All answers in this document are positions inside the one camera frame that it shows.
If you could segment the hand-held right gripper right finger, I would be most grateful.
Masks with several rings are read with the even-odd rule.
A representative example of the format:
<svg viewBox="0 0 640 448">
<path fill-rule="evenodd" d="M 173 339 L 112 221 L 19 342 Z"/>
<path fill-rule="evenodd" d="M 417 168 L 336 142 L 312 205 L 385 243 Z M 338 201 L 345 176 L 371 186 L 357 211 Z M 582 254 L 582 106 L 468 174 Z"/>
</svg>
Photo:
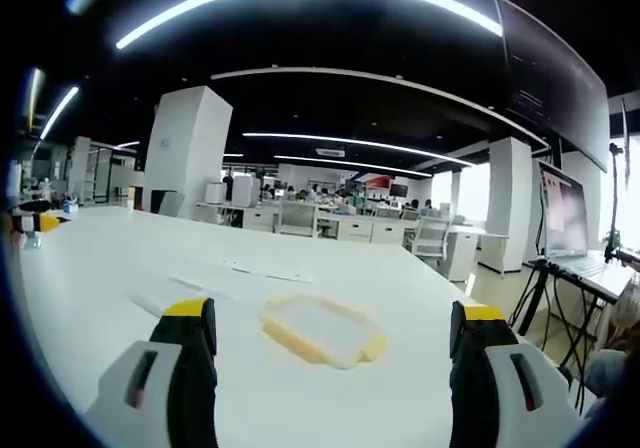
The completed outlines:
<svg viewBox="0 0 640 448">
<path fill-rule="evenodd" d="M 500 310 L 452 304 L 451 447 L 565 447 L 581 421 L 570 383 Z"/>
</svg>

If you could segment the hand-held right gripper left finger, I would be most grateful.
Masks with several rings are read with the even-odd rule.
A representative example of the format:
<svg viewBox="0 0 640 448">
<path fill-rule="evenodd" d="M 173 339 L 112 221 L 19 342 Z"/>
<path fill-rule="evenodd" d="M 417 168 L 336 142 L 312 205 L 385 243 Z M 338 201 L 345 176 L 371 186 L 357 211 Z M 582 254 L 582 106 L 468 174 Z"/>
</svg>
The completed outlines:
<svg viewBox="0 0 640 448">
<path fill-rule="evenodd" d="M 216 447 L 215 301 L 167 308 L 101 375 L 85 419 L 105 447 Z"/>
</svg>

